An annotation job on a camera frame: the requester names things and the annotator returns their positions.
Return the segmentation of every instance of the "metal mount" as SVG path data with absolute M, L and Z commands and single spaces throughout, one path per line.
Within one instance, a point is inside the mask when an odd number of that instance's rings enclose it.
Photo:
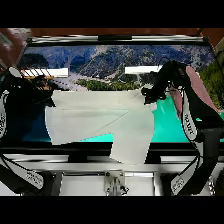
M 125 186 L 125 173 L 122 170 L 106 171 L 104 190 L 106 196 L 124 196 L 128 192 Z

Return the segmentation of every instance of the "white garment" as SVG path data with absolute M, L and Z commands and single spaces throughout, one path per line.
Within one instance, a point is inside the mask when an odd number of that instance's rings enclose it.
M 55 108 L 46 108 L 52 144 L 66 144 L 113 134 L 110 157 L 122 163 L 144 164 L 154 133 L 154 116 L 141 90 L 54 91 Z

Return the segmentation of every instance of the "robotic arm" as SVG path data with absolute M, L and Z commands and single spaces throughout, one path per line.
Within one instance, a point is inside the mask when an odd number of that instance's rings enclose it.
M 198 156 L 170 182 L 173 195 L 199 194 L 216 166 L 220 139 L 224 137 L 224 121 L 193 90 L 187 65 L 169 61 L 158 72 L 158 81 L 152 89 L 143 88 L 145 104 L 165 99 L 169 85 L 182 87 L 181 122 L 185 135 L 198 150 Z

